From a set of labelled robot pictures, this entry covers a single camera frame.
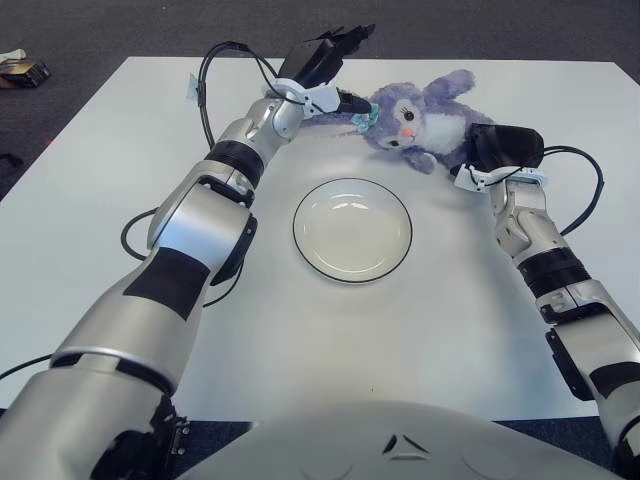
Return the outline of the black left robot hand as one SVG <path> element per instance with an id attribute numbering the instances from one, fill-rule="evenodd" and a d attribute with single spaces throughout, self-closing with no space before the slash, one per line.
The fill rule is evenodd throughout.
<path id="1" fill-rule="evenodd" d="M 356 52 L 375 28 L 374 24 L 348 31 L 339 27 L 294 45 L 278 71 L 276 90 L 291 93 L 294 101 L 302 104 L 306 118 L 333 113 L 370 114 L 373 108 L 367 100 L 330 82 L 342 68 L 344 57 Z"/>

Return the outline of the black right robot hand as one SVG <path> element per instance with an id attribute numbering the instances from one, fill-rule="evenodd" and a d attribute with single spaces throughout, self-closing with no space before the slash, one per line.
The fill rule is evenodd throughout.
<path id="1" fill-rule="evenodd" d="M 544 140 L 534 129 L 473 123 L 466 137 L 467 163 L 482 172 L 502 167 L 537 168 Z"/>

